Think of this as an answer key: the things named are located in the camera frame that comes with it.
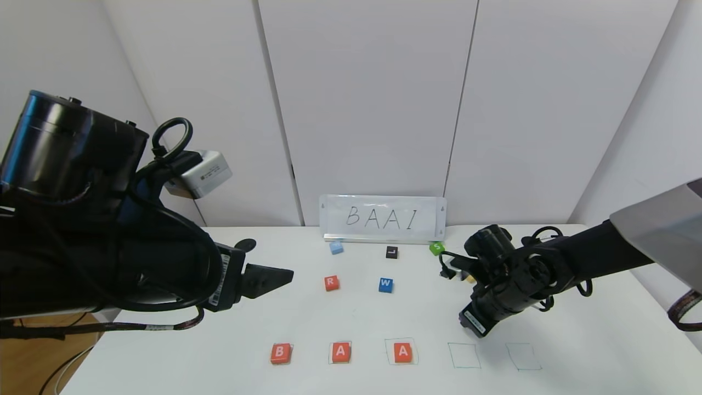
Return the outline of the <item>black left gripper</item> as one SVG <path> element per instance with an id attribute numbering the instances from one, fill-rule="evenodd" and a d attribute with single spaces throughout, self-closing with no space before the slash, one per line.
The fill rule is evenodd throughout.
<path id="1" fill-rule="evenodd" d="M 200 307 L 209 312 L 223 312 L 241 297 L 261 297 L 292 282 L 294 272 L 287 268 L 264 267 L 253 263 L 244 266 L 246 252 L 215 243 L 222 258 L 222 278 L 216 291 Z M 238 291 L 241 279 L 241 293 Z"/>

